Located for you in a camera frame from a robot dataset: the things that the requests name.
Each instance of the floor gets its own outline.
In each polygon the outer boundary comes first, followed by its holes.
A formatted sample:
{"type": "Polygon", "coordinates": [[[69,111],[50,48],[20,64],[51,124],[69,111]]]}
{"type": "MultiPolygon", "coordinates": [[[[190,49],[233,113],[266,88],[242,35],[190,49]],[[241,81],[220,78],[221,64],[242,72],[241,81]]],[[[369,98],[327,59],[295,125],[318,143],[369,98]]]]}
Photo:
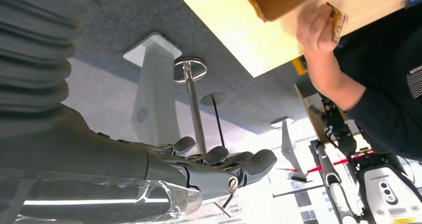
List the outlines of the floor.
{"type": "MultiPolygon", "coordinates": [[[[285,64],[252,78],[182,0],[137,0],[108,7],[87,24],[75,58],[137,84],[140,68],[122,55],[153,31],[176,44],[183,56],[206,62],[208,73],[196,82],[198,98],[225,93],[225,103],[218,107],[222,119],[260,134],[271,130],[270,123],[281,117],[306,117],[293,84],[312,87],[307,76],[298,77],[294,67],[285,64]]],[[[175,92],[177,100],[186,104],[185,86],[175,85],[175,92]]],[[[212,108],[200,108],[213,114],[212,108]]]]}

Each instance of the metal pole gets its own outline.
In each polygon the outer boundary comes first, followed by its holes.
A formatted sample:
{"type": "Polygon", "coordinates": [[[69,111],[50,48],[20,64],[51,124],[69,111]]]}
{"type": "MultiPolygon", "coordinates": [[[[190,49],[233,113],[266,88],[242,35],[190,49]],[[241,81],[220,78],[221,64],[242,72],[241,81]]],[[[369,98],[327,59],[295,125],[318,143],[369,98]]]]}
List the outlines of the metal pole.
{"type": "Polygon", "coordinates": [[[201,115],[199,113],[197,94],[195,92],[195,84],[192,76],[192,67],[189,61],[184,62],[183,70],[185,73],[186,88],[188,89],[189,100],[191,103],[192,121],[194,123],[198,151],[200,154],[206,154],[207,146],[205,145],[204,130],[202,129],[201,115]]]}
{"type": "MultiPolygon", "coordinates": [[[[317,151],[315,150],[316,145],[318,145],[320,143],[319,140],[312,140],[311,144],[309,145],[309,150],[311,151],[312,156],[314,157],[314,162],[317,166],[321,166],[321,161],[319,159],[319,155],[317,153],[317,151]]],[[[327,187],[327,185],[325,184],[325,177],[323,175],[323,172],[321,170],[319,170],[319,175],[321,176],[322,182],[324,183],[324,187],[325,187],[325,191],[327,192],[327,196],[331,202],[332,205],[332,209],[334,210],[335,216],[337,217],[338,223],[342,223],[342,220],[340,218],[340,212],[337,208],[337,206],[334,204],[335,200],[333,199],[329,188],[327,187]]]]}
{"type": "Polygon", "coordinates": [[[220,118],[218,117],[217,104],[215,103],[214,96],[212,96],[212,104],[214,105],[215,117],[217,118],[217,125],[218,125],[218,131],[220,132],[221,145],[225,147],[223,132],[221,130],[220,118]]]}

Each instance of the hand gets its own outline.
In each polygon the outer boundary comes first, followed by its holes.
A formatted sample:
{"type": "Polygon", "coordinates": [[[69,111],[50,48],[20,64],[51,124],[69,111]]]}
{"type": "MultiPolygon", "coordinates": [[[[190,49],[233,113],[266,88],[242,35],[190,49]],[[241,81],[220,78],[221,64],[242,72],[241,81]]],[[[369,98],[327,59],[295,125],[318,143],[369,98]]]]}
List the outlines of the hand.
{"type": "Polygon", "coordinates": [[[358,103],[365,87],[344,74],[334,57],[331,13],[326,4],[304,13],[299,18],[297,37],[314,87],[347,111],[358,103]]]}
{"type": "Polygon", "coordinates": [[[332,57],[336,44],[332,41],[332,9],[323,4],[318,9],[303,13],[299,17],[297,38],[304,49],[307,62],[326,60],[332,57]]]}

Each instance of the prosthetic hand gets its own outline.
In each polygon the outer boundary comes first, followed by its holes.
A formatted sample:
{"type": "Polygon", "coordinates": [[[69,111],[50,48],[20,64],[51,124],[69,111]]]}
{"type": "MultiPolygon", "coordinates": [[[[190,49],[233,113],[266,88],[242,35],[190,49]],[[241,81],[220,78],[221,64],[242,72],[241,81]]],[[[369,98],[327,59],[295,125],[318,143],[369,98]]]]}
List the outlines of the prosthetic hand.
{"type": "Polygon", "coordinates": [[[195,145],[189,137],[158,147],[115,141],[91,132],[79,113],[61,109],[62,122],[53,129],[0,139],[14,144],[0,146],[4,223],[174,220],[196,211],[204,199],[262,179],[276,162],[270,150],[227,161],[222,147],[178,156],[195,145]]]}

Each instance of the wooden tabletop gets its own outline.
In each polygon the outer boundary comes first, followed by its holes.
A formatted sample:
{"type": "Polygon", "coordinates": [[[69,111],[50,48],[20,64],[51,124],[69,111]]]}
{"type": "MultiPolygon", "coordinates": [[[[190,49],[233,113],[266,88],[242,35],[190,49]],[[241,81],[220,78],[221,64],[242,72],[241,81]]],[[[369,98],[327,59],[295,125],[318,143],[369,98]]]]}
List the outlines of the wooden tabletop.
{"type": "Polygon", "coordinates": [[[245,69],[257,77],[302,53],[295,38],[304,5],[329,2],[344,11],[350,33],[404,7],[405,0],[310,0],[274,22],[263,22],[247,0],[184,0],[245,69]]]}

